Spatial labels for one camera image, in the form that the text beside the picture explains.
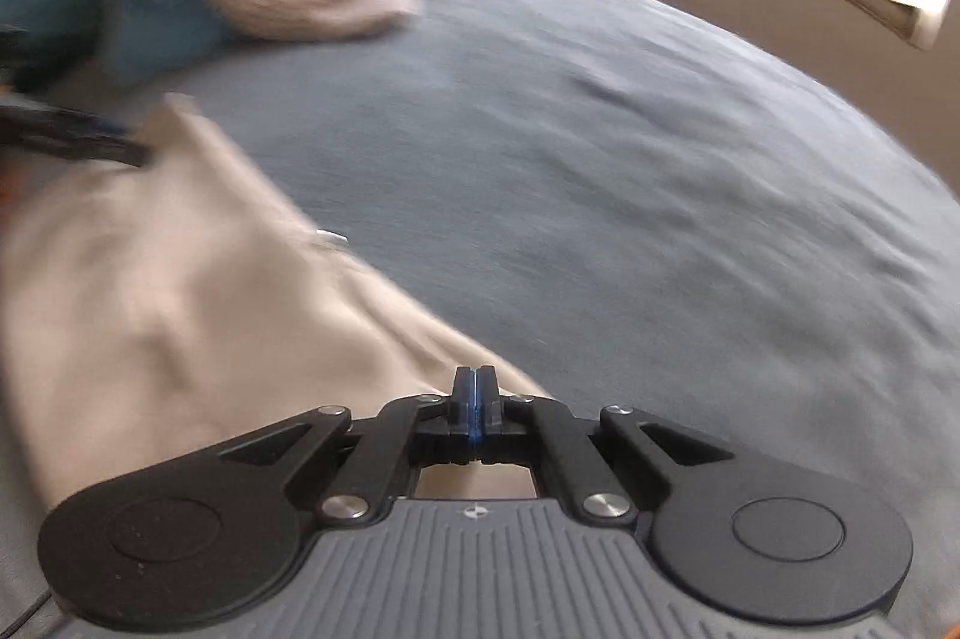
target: bed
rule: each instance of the bed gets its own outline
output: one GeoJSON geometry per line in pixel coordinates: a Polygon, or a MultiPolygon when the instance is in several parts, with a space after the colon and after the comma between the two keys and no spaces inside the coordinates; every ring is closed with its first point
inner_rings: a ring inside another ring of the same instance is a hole
{"type": "MultiPolygon", "coordinates": [[[[325,230],[575,412],[626,403],[860,481],[908,519],[893,619],[960,620],[960,206],[877,125],[654,0],[425,0],[129,92],[200,108],[325,230]]],[[[0,616],[43,589],[0,438],[0,616]]],[[[18,636],[42,635],[50,604],[18,636]]]]}

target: wall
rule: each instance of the wall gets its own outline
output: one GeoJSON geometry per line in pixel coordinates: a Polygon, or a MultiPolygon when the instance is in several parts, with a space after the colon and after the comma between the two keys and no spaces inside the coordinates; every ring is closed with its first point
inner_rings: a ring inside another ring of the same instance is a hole
{"type": "Polygon", "coordinates": [[[960,0],[929,51],[846,0],[662,0],[830,86],[960,193],[960,0]]]}

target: circular cap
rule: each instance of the circular cap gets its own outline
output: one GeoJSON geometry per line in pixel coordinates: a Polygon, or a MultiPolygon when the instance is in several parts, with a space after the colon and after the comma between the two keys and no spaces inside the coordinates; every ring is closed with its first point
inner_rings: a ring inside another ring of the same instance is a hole
{"type": "Polygon", "coordinates": [[[172,563],[193,557],[220,533],[219,515],[196,500],[144,500],[110,522],[110,543],[123,556],[144,563],[172,563]]]}
{"type": "Polygon", "coordinates": [[[843,523],[832,511],[812,500],[766,498],[737,510],[733,515],[733,535],[761,556],[800,563],[836,550],[843,541],[843,523]]]}
{"type": "Polygon", "coordinates": [[[584,511],[594,517],[623,517],[630,511],[630,502],[616,493],[594,493],[584,499],[584,511]]]}
{"type": "Polygon", "coordinates": [[[356,520],[370,511],[370,505],[360,496],[330,496],[320,506],[323,514],[338,520],[356,520]]]}

